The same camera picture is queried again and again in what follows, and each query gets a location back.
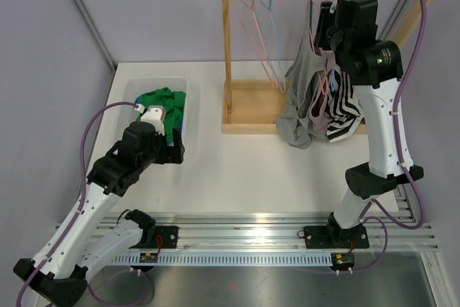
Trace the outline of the pink tank top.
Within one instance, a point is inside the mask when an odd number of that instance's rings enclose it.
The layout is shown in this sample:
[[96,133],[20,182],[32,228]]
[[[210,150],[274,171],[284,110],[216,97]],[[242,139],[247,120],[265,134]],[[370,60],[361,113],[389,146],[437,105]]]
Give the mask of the pink tank top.
[[316,49],[325,59],[325,65],[322,71],[318,73],[319,85],[314,93],[314,100],[309,109],[309,118],[312,121],[312,127],[315,132],[326,134],[329,118],[326,116],[326,105],[328,104],[328,91],[330,86],[330,75],[334,71],[336,61],[335,55],[331,51]]

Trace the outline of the blue tank top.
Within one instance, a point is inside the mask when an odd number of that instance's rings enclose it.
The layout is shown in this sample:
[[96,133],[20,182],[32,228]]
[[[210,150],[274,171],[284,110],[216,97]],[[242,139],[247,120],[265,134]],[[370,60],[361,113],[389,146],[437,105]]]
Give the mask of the blue tank top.
[[185,124],[185,121],[184,119],[182,119],[178,125],[178,129],[180,130],[180,132],[183,132],[184,124]]

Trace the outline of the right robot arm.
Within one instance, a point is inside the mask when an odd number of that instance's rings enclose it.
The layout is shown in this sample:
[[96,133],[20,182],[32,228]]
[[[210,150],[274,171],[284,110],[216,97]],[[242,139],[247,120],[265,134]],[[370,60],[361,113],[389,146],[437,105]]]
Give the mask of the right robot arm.
[[397,103],[403,65],[399,47],[377,34],[377,0],[336,0],[321,4],[316,47],[334,53],[349,79],[367,126],[369,161],[345,172],[348,190],[321,227],[322,243],[333,247],[366,239],[363,215],[377,196],[424,176],[405,141]]

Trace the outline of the green tank top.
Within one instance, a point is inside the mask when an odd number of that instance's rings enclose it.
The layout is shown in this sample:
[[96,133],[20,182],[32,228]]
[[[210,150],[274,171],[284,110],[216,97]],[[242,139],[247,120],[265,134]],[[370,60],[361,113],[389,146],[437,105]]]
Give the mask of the green tank top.
[[184,118],[185,100],[186,92],[172,91],[164,87],[138,96],[135,103],[145,107],[162,106],[166,110],[165,134],[168,142],[171,142],[173,140],[172,129],[178,128],[180,121]]

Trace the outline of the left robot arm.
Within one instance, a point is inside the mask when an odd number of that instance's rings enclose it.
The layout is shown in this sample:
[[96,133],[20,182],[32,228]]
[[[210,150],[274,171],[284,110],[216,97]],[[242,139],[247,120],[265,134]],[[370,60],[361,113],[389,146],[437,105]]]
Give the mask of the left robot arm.
[[85,188],[63,223],[32,258],[22,258],[14,273],[53,306],[74,306],[91,279],[107,263],[130,247],[162,244],[156,221],[134,209],[90,247],[87,241],[106,213],[115,206],[152,164],[180,164],[185,148],[179,128],[172,141],[157,126],[132,122],[120,140],[95,161]]

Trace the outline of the black white striped tank top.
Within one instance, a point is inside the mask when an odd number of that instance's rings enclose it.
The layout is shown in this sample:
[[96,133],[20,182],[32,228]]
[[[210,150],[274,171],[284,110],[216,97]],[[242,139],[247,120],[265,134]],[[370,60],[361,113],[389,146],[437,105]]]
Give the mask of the black white striped tank top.
[[359,104],[350,76],[336,69],[338,89],[328,91],[326,116],[328,124],[326,136],[329,142],[338,142],[353,135],[363,120],[362,108]]

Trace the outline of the grey tank top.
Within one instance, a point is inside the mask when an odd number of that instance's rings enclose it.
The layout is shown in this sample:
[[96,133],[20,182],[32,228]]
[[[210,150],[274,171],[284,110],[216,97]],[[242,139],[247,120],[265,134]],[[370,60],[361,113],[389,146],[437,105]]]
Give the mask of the grey tank top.
[[305,29],[297,55],[285,77],[288,90],[285,106],[275,124],[280,139],[301,150],[311,145],[313,123],[308,110],[318,87],[318,73],[326,67],[326,59],[316,52],[312,39],[313,1],[307,0]]

